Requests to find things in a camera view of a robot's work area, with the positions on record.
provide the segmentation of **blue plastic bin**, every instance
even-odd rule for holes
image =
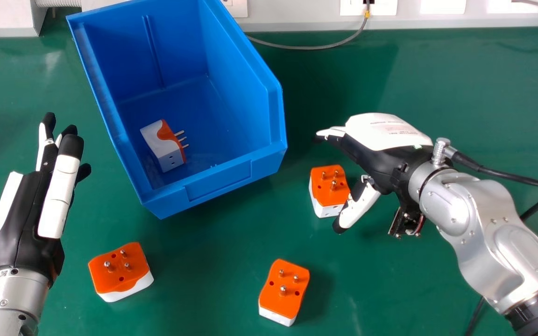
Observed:
[[[277,172],[282,88],[220,0],[133,0],[68,23],[113,146],[157,217]],[[159,119],[189,143],[167,173],[140,133]]]

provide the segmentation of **bin bottom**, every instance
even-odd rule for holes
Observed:
[[[117,108],[153,189],[254,150],[207,76],[124,100]],[[165,119],[174,132],[184,130],[183,144],[189,144],[186,163],[166,173],[160,170],[140,132],[159,119]]]

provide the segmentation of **orange and white plug adapter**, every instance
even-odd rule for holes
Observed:
[[[183,130],[173,133],[166,121],[161,119],[141,128],[141,134],[164,173],[186,163],[184,148],[188,147],[188,144],[182,144],[186,137],[177,138],[184,134]]]
[[[310,170],[308,193],[312,208],[319,218],[340,214],[350,195],[344,168],[339,164],[315,167]]]
[[[153,283],[147,258],[139,243],[126,244],[88,262],[94,290],[106,302],[116,302]]]
[[[306,268],[275,260],[259,295],[259,315],[290,327],[296,320],[309,281],[310,272]]]

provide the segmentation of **white wall outlet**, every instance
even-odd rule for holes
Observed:
[[[466,0],[421,0],[421,14],[463,14]]]
[[[538,6],[512,2],[512,0],[488,0],[488,14],[536,14]]]
[[[248,17],[248,0],[219,0],[232,17]]]
[[[375,0],[369,5],[371,15],[396,15],[397,0]],[[340,0],[340,16],[364,15],[367,9],[365,0]]]

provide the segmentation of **silver robotic arm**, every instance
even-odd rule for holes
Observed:
[[[391,236],[418,236],[425,218],[432,221],[454,248],[467,283],[517,334],[538,335],[538,236],[524,225],[503,185],[461,173],[452,162],[478,171],[486,168],[451,147],[449,140],[438,139],[433,146],[393,115],[356,115],[346,126],[319,131],[317,137],[339,147],[368,174],[334,221],[337,233],[367,212],[378,197],[369,195],[395,193],[401,207]]]
[[[0,199],[0,336],[35,336],[47,293],[62,271],[61,235],[75,185],[91,168],[80,165],[84,141],[70,125],[53,138],[56,119],[39,124],[36,170],[9,174]]]

